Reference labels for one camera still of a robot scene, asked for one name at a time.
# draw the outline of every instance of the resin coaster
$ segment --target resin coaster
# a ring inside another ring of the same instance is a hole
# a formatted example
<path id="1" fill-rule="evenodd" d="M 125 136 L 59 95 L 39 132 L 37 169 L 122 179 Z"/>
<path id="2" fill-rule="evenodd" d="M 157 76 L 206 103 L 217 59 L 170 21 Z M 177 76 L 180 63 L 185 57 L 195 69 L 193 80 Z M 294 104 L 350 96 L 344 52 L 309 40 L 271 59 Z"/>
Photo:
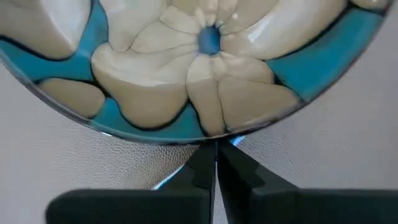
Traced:
<path id="1" fill-rule="evenodd" d="M 98 131 L 190 143 L 264 128 L 334 83 L 389 0 L 0 0 L 0 56 Z"/>

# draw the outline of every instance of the glossy surface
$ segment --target glossy surface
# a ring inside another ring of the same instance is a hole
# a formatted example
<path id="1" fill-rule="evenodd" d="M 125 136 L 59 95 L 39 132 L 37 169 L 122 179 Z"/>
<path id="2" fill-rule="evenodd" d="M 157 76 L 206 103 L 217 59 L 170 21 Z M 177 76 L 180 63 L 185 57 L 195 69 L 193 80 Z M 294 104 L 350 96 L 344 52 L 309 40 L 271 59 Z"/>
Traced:
<path id="1" fill-rule="evenodd" d="M 392 0 L 351 0 L 353 3 L 365 9 L 383 10 Z"/>
<path id="2" fill-rule="evenodd" d="M 99 0 L 109 26 L 109 43 L 117 52 L 130 48 L 135 36 L 167 7 L 160 0 Z"/>
<path id="3" fill-rule="evenodd" d="M 0 36 L 50 59 L 70 57 L 90 15 L 90 0 L 1 0 Z"/>
<path id="4" fill-rule="evenodd" d="M 228 53 L 261 60 L 299 49 L 326 29 L 346 6 L 346 0 L 280 0 L 259 22 L 221 37 Z"/>
<path id="5" fill-rule="evenodd" d="M 51 99 L 85 118 L 95 117 L 105 102 L 103 92 L 87 83 L 49 78 L 39 88 Z"/>
<path id="6" fill-rule="evenodd" d="M 157 142 L 219 138 L 283 118 L 341 75 L 383 16 L 345 0 L 93 2 L 73 57 L 51 62 L 3 40 L 2 55 L 37 83 L 96 86 L 106 99 L 81 113 L 86 122 Z M 65 96 L 58 101 L 71 110 L 82 101 Z"/>

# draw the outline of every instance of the blue flower center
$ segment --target blue flower center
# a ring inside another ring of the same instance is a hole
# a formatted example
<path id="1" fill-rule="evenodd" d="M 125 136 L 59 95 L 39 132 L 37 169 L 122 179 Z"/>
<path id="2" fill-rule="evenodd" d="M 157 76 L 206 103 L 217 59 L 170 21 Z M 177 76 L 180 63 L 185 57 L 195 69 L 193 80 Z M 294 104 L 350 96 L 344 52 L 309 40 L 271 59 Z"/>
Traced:
<path id="1" fill-rule="evenodd" d="M 220 31 L 215 26 L 204 28 L 198 36 L 199 52 L 215 55 L 220 51 Z"/>

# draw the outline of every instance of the petal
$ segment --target petal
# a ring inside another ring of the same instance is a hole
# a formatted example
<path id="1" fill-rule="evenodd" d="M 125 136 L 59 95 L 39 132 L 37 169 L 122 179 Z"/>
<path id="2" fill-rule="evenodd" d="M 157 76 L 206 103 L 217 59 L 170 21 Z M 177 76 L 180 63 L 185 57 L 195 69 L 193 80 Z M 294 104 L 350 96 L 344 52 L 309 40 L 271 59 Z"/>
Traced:
<path id="1" fill-rule="evenodd" d="M 83 82 L 50 78 L 42 82 L 39 88 L 57 103 L 85 118 L 97 115 L 105 102 L 105 96 L 99 88 Z"/>
<path id="2" fill-rule="evenodd" d="M 238 0 L 218 0 L 216 26 L 223 25 L 234 13 Z"/>
<path id="3" fill-rule="evenodd" d="M 210 136 L 223 134 L 224 119 L 218 84 L 213 78 L 208 55 L 199 55 L 192 62 L 188 70 L 187 90 L 203 129 Z"/>
<path id="4" fill-rule="evenodd" d="M 172 29 L 190 34 L 198 34 L 201 29 L 199 23 L 192 16 L 175 6 L 169 6 L 160 17 L 160 21 Z"/>
<path id="5" fill-rule="evenodd" d="M 141 128 L 158 128 L 180 112 L 187 101 L 185 80 L 196 53 L 181 46 L 153 54 L 112 51 L 108 44 L 93 55 L 96 79 L 119 103 L 124 117 Z"/>
<path id="6" fill-rule="evenodd" d="M 138 34 L 131 49 L 141 53 L 153 53 L 196 42 L 196 35 L 178 32 L 162 22 L 154 22 Z"/>
<path id="7" fill-rule="evenodd" d="M 172 0 L 172 5 L 189 16 L 196 17 L 201 27 L 206 27 L 206 18 L 198 0 Z"/>
<path id="8" fill-rule="evenodd" d="M 274 72 L 263 61 L 246 56 L 220 53 L 211 59 L 214 76 L 217 80 L 224 77 L 243 78 L 247 81 L 266 84 L 274 83 Z"/>
<path id="9" fill-rule="evenodd" d="M 299 99 L 284 86 L 227 77 L 218 86 L 224 120 L 231 131 L 278 117 L 298 105 Z"/>
<path id="10" fill-rule="evenodd" d="M 0 36 L 48 58 L 67 58 L 79 45 L 90 8 L 90 0 L 0 1 Z"/>
<path id="11" fill-rule="evenodd" d="M 286 86 L 311 101 L 350 68 L 382 22 L 376 13 L 352 8 L 316 41 L 267 64 Z"/>
<path id="12" fill-rule="evenodd" d="M 167 7 L 163 0 L 99 0 L 109 26 L 109 42 L 113 50 L 126 51 L 135 36 L 156 21 Z"/>
<path id="13" fill-rule="evenodd" d="M 218 0 L 198 0 L 205 15 L 206 25 L 212 26 L 216 22 Z"/>
<path id="14" fill-rule="evenodd" d="M 390 3 L 390 0 L 351 0 L 354 4 L 365 9 L 381 10 L 385 9 Z"/>
<path id="15" fill-rule="evenodd" d="M 345 6 L 346 0 L 280 0 L 257 24 L 222 36 L 221 49 L 262 60 L 283 56 L 316 37 Z"/>
<path id="16" fill-rule="evenodd" d="M 220 27 L 221 34 L 232 34 L 244 30 L 267 15 L 279 0 L 239 1 L 232 16 Z"/>
<path id="17" fill-rule="evenodd" d="M 199 122 L 195 120 L 196 111 L 191 105 L 184 107 L 184 110 L 178 114 L 178 118 L 173 123 L 156 131 L 142 130 L 131 125 L 130 122 L 122 116 L 118 103 L 107 98 L 105 105 L 99 114 L 92 120 L 90 125 L 99 130 L 105 131 L 126 139 L 135 139 L 148 141 L 155 144 L 190 144 L 193 139 L 203 139 Z"/>

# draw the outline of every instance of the white textured surface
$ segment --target white textured surface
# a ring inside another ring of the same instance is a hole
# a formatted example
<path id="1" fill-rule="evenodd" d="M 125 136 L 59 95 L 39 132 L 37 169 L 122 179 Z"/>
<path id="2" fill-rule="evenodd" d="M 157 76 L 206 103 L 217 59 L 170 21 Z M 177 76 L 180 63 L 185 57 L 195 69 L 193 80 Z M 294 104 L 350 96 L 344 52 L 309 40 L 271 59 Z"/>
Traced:
<path id="1" fill-rule="evenodd" d="M 31 94 L 0 66 L 0 223 L 41 224 L 74 188 L 151 188 L 196 146 L 150 146 L 96 133 Z"/>
<path id="2" fill-rule="evenodd" d="M 328 92 L 241 148 L 301 187 L 398 188 L 398 10 Z M 196 149 L 110 138 L 74 123 L 0 67 L 0 223 L 43 224 L 74 187 L 148 188 Z M 218 195 L 215 224 L 225 224 Z"/>

